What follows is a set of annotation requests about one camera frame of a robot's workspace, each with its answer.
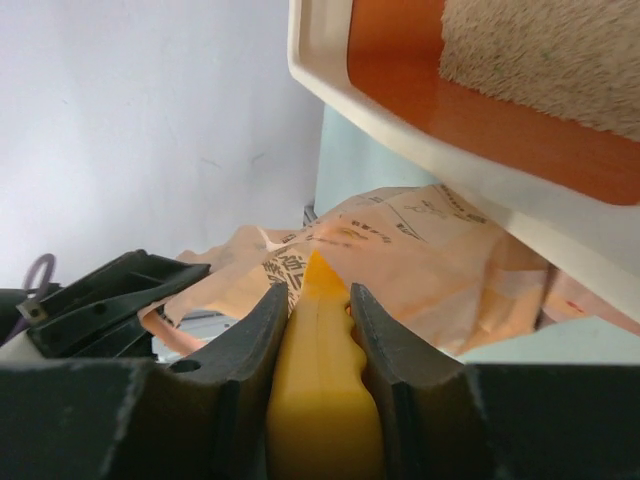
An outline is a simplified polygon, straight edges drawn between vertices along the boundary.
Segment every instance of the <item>white plastic tray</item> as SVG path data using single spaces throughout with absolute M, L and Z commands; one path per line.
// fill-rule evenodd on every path
M 290 0 L 289 8 L 289 69 L 296 80 L 640 321 L 640 207 L 599 202 L 424 134 L 351 85 L 350 0 Z

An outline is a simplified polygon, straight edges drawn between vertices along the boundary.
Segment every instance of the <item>light blue surface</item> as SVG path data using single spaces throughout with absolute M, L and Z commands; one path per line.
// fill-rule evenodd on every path
M 640 337 L 599 317 L 551 325 L 523 337 L 476 348 L 465 363 L 640 364 Z
M 375 188 L 434 183 L 439 183 L 435 177 L 325 107 L 316 185 L 317 215 Z M 591 317 L 481 347 L 459 359 L 486 363 L 640 364 L 640 337 Z
M 383 147 L 331 107 L 325 107 L 315 212 L 323 215 L 353 195 L 380 187 L 439 183 L 416 164 Z

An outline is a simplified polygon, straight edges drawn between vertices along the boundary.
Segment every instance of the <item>orange plastic bag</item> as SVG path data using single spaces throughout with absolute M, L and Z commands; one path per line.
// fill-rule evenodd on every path
M 548 262 L 447 187 L 382 188 L 301 230 L 245 226 L 206 253 L 183 253 L 211 274 L 141 311 L 142 323 L 191 353 L 203 343 L 174 328 L 187 313 L 243 318 L 275 282 L 289 285 L 292 308 L 313 250 L 347 286 L 366 285 L 395 319 L 452 354 L 533 332 L 547 295 Z M 155 313 L 160 304 L 172 325 Z

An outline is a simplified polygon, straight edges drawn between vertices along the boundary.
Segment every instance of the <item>yellow wedge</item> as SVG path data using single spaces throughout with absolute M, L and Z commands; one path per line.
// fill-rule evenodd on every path
M 362 383 L 349 292 L 314 252 L 280 346 L 267 411 L 269 478 L 384 478 L 380 419 Z

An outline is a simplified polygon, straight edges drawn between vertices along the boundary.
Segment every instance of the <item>white wall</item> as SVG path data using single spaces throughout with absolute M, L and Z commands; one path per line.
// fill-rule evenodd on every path
M 0 287 L 299 226 L 322 106 L 286 29 L 287 0 L 0 0 Z

